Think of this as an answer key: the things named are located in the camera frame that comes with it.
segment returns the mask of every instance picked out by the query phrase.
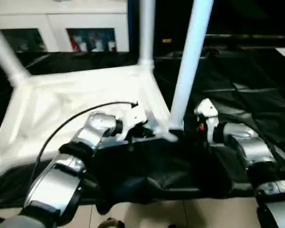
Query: white frame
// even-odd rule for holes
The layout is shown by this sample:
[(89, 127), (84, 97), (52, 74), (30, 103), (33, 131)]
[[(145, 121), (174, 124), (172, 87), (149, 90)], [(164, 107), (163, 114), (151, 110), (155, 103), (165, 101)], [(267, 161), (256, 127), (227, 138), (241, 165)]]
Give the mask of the white frame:
[[(140, 18), (141, 49), (139, 64), (134, 66), (30, 77), (0, 35), (0, 65), (14, 86), (0, 128), (0, 176), (12, 167), (34, 162), (45, 137), (75, 111), (74, 107), (79, 108), (79, 105), (83, 109), (84, 101), (85, 105), (94, 106), (116, 99), (137, 100), (157, 122), (156, 136), (175, 140), (169, 129), (182, 128), (213, 1), (194, 1), (171, 114), (152, 72), (154, 17), (148, 15), (155, 13), (155, 0), (140, 1), (143, 10)], [(64, 17), (56, 15), (56, 18), (61, 22)], [(84, 25), (90, 28), (91, 23)], [(58, 133), (45, 149), (45, 158), (54, 157), (59, 146), (68, 142), (83, 123), (84, 120), (65, 129), (72, 131), (67, 137)]]
[(0, 29), (38, 29), (47, 52), (59, 51), (46, 15), (0, 16)]
[(48, 20), (59, 51), (73, 52), (68, 29), (114, 29), (117, 52), (129, 51), (127, 14), (51, 14)]

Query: black fabric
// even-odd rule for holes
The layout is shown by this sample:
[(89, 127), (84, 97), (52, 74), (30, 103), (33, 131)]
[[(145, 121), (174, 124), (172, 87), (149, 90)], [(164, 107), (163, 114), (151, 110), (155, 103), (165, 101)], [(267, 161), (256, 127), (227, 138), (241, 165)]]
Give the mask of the black fabric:
[[(26, 53), (19, 58), (33, 75), (137, 62), (135, 55), (123, 53)], [(155, 58), (155, 79), (169, 108), (179, 67), (180, 59)], [(4, 81), (1, 70), (0, 78)], [(11, 92), (6, 80), (0, 84), (0, 93), (4, 91), (8, 92), (0, 102), (2, 114)], [(285, 58), (275, 50), (212, 50), (199, 62), (184, 120), (186, 137), (176, 144), (159, 140), (98, 151), (83, 183), (81, 203), (252, 196), (233, 150), (203, 150), (194, 143), (193, 110), (206, 97), (218, 109), (220, 120), (243, 122), (275, 145), (274, 156), (285, 170)], [(17, 167), (0, 178), (0, 207), (23, 202), (31, 170), (32, 166)]]

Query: glass cabinet door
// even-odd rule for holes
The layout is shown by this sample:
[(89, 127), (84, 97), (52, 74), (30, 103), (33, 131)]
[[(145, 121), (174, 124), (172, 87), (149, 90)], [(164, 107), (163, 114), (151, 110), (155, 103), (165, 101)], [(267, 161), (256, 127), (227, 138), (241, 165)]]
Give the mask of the glass cabinet door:
[(1, 29), (1, 32), (15, 52), (44, 52), (45, 44), (37, 28)]
[(73, 51), (116, 52), (113, 28), (68, 28)]

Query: black cable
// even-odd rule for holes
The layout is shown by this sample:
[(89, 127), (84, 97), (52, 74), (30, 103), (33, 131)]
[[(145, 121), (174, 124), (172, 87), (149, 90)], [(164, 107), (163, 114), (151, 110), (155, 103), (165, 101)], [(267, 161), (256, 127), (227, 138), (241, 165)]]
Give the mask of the black cable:
[(105, 104), (100, 104), (100, 105), (97, 105), (97, 106), (94, 106), (94, 107), (91, 107), (91, 108), (88, 108), (88, 109), (85, 109), (75, 115), (73, 115), (72, 117), (68, 118), (66, 121), (64, 121), (49, 137), (48, 139), (44, 142), (37, 158), (36, 158), (36, 163), (35, 163), (35, 166), (34, 166), (34, 169), (33, 169), (33, 172), (31, 174), (31, 177), (30, 177), (30, 180), (29, 180), (29, 186), (28, 186), (28, 193), (29, 193), (29, 189), (30, 189), (30, 186), (31, 184), (33, 183), (34, 181), (34, 177), (35, 177), (35, 173), (37, 171), (37, 168), (39, 166), (39, 163), (40, 163), (40, 159), (41, 159), (41, 156), (46, 148), (46, 146), (48, 145), (49, 141), (51, 141), (51, 139), (57, 134), (57, 132), (59, 132), (65, 125), (67, 125), (69, 122), (71, 122), (72, 120), (74, 120), (75, 118), (77, 118), (78, 116), (84, 114), (84, 113), (87, 113), (89, 111), (92, 111), (94, 109), (97, 109), (97, 108), (100, 108), (100, 107), (104, 107), (104, 106), (107, 106), (107, 105), (115, 105), (115, 104), (130, 104), (132, 107), (135, 107), (137, 106), (136, 103), (133, 103), (133, 102), (127, 102), (127, 101), (116, 101), (116, 102), (109, 102), (109, 103), (105, 103)]

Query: red object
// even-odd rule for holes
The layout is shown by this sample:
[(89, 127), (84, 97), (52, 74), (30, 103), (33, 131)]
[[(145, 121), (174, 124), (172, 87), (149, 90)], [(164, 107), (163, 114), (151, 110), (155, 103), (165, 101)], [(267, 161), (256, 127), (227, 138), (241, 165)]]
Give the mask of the red object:
[(71, 45), (72, 45), (73, 51), (79, 51), (77, 43), (75, 42), (73, 36), (70, 36), (70, 40), (71, 40)]

